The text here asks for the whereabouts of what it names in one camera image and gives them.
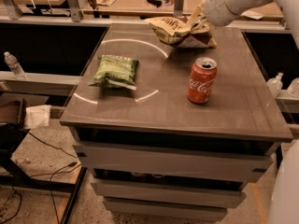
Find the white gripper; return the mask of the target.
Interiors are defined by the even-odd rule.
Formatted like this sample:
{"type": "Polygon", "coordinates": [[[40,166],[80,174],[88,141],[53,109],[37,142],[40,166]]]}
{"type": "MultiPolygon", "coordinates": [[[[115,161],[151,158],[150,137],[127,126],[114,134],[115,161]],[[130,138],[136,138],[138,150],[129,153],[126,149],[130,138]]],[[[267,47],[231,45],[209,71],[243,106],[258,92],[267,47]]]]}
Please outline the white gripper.
{"type": "Polygon", "coordinates": [[[194,35],[208,33],[211,30],[209,22],[216,26],[226,26],[245,10],[245,4],[246,0],[202,0],[187,23],[192,24],[194,35]]]}

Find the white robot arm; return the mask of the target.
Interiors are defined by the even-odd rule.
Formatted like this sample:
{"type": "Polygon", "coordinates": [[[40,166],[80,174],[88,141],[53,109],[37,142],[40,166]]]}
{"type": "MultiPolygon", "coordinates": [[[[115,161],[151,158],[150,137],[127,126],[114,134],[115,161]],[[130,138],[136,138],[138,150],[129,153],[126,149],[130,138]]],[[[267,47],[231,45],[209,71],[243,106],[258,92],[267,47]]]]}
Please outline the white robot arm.
{"type": "MultiPolygon", "coordinates": [[[[216,26],[226,26],[241,13],[276,3],[299,47],[299,0],[202,0],[189,22],[200,15],[216,26]]],[[[267,224],[299,224],[299,140],[292,141],[280,167],[274,186],[267,224]]]]}

